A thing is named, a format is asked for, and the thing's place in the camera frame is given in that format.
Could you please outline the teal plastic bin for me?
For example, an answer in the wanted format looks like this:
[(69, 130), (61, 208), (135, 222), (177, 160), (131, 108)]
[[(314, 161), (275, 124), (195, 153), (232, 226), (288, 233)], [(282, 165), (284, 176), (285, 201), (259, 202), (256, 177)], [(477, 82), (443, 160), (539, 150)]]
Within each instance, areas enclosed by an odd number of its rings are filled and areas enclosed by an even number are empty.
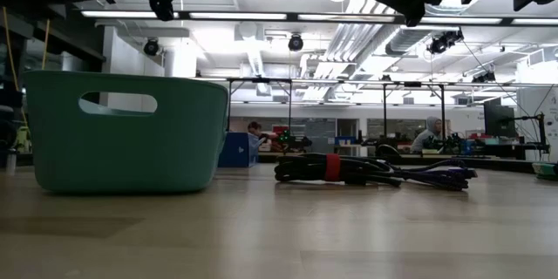
[(228, 90), (188, 78), (24, 74), (37, 183), (64, 194), (207, 187), (227, 131)]

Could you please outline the black beam with light strips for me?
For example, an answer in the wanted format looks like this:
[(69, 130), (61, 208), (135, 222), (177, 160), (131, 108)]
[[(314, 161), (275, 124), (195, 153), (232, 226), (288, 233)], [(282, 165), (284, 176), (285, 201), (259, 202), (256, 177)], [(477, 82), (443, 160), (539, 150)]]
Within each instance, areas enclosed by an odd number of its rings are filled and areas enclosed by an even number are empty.
[(298, 13), (298, 12), (247, 12), (247, 11), (176, 11), (175, 20), (199, 21), (257, 21), (319, 24), (399, 24), (418, 25), (486, 26), (486, 27), (558, 27), (558, 17), (470, 17), (426, 16), (408, 22), (395, 14), (348, 13)]

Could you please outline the black background rig stand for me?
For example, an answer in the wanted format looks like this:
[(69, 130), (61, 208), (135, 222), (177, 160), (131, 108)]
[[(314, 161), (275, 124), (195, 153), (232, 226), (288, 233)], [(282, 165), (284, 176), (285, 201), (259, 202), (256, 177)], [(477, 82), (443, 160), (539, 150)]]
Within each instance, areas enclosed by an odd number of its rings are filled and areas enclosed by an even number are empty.
[(270, 84), (277, 83), (280, 87), (282, 84), (288, 84), (289, 90), (287, 95), (289, 96), (289, 106), (288, 112), (288, 127), (291, 127), (292, 118), (292, 92), (293, 92), (293, 79), (292, 78), (264, 78), (264, 77), (252, 77), (252, 78), (224, 78), (228, 82), (228, 115), (227, 115), (227, 131), (230, 131), (230, 119), (231, 119), (231, 109), (232, 109), (232, 95), (235, 93), (233, 90), (233, 83), (238, 81), (242, 84), (245, 82), (255, 83), (255, 84)]
[(442, 136), (446, 136), (446, 100), (445, 100), (445, 85), (433, 82), (420, 82), (420, 81), (380, 81), (383, 93), (383, 121), (384, 121), (384, 136), (387, 137), (387, 88), (393, 86), (393, 90), (403, 86), (404, 88), (418, 90), (420, 88), (427, 88), (440, 100)]

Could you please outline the person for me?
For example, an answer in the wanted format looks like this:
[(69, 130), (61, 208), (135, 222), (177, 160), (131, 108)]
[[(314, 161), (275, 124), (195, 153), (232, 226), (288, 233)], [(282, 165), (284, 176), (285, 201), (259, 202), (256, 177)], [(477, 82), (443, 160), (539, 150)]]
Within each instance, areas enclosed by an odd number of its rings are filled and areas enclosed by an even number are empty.
[(422, 153), (426, 146), (426, 142), (430, 139), (440, 140), (442, 132), (442, 120), (437, 117), (428, 117), (426, 119), (425, 130), (420, 133), (412, 143), (411, 153)]
[(278, 135), (275, 133), (264, 133), (262, 131), (262, 126), (256, 121), (252, 121), (248, 124), (248, 132), (255, 135), (260, 140), (261, 139), (272, 140), (278, 137)]

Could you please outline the black computer monitor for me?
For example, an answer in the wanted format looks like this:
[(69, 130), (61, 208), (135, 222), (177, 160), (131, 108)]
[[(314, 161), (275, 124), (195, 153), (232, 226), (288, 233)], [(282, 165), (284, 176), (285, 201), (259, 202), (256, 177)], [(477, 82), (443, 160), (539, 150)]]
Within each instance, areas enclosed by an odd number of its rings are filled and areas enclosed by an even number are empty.
[(517, 135), (513, 107), (504, 106), (499, 100), (490, 100), (483, 103), (483, 110), (487, 135), (506, 138)]

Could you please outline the blue game controller box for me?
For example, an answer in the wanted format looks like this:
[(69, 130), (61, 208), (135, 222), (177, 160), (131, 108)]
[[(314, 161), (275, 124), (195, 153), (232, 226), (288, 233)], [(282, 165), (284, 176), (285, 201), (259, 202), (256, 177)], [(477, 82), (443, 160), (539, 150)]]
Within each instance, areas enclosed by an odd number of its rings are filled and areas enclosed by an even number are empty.
[(260, 140), (252, 133), (228, 133), (221, 150), (218, 167), (247, 168), (258, 162)]

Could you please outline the yellow-green object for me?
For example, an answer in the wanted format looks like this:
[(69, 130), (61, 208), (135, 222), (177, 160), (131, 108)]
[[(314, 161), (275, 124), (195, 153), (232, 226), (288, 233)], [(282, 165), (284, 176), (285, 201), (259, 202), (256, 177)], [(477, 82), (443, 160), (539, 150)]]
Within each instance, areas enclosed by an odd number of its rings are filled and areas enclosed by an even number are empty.
[(17, 129), (15, 149), (18, 153), (31, 153), (31, 136), (27, 126), (20, 126)]

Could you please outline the black metal table frame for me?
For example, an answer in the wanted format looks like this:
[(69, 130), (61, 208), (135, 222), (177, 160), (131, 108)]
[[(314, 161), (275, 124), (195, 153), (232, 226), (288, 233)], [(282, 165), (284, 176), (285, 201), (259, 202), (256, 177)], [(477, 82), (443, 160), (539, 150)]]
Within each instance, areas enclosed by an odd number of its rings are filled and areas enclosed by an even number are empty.
[[(22, 165), (33, 165), (38, 175), (74, 175), (82, 172), (84, 175), (182, 175), (189, 172), (201, 176), (212, 175), (218, 168), (221, 150), (214, 150), (208, 146), (187, 147), (183, 150), (165, 152), (160, 149), (140, 149), (135, 147), (129, 151), (120, 152), (111, 148), (90, 152), (72, 150), (62, 147), (47, 151), (38, 149), (34, 154), (27, 154), (17, 159)], [(320, 153), (258, 153), (258, 163), (274, 164), (284, 161), (326, 161), (328, 156)], [(424, 166), (434, 167), (461, 165), (466, 167), (489, 169), (503, 172), (532, 174), (535, 161), (507, 160), (491, 158), (473, 158), (471, 156), (445, 156), (441, 154), (381, 154), (372, 157), (357, 157), (340, 155), (341, 161), (380, 161), (395, 166)]]

